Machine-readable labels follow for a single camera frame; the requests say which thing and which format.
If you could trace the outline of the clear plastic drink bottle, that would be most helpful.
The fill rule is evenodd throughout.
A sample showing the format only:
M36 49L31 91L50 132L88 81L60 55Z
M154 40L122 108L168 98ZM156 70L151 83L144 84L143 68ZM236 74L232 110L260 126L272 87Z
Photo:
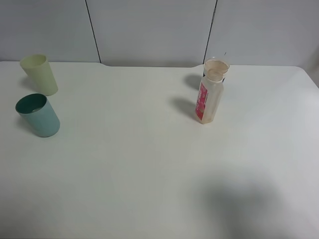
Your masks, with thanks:
M202 77L196 101L195 114L201 124L213 121L224 90L223 74L209 69Z

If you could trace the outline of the pale green plastic cup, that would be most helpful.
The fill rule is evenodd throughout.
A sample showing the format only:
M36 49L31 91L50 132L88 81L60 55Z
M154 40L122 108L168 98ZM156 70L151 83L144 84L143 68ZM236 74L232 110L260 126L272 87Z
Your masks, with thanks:
M57 93L58 86L45 55L34 54L24 57L20 60L20 66L27 76L33 80L41 94L51 96Z

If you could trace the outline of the blue white paper cup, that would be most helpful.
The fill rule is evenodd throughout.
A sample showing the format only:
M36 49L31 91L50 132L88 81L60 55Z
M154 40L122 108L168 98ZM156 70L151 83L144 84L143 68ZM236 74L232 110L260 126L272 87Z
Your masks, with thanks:
M229 71L230 65L222 58L211 57L203 63L203 76L208 74L209 70L217 71L223 75L223 82L226 78L227 72Z

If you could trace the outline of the teal plastic cup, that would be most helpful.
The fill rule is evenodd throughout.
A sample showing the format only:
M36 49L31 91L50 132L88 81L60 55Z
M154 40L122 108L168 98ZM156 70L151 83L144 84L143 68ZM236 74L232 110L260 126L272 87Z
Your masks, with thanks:
M39 137L51 137L60 129L60 120L43 94L34 93L21 98L15 110Z

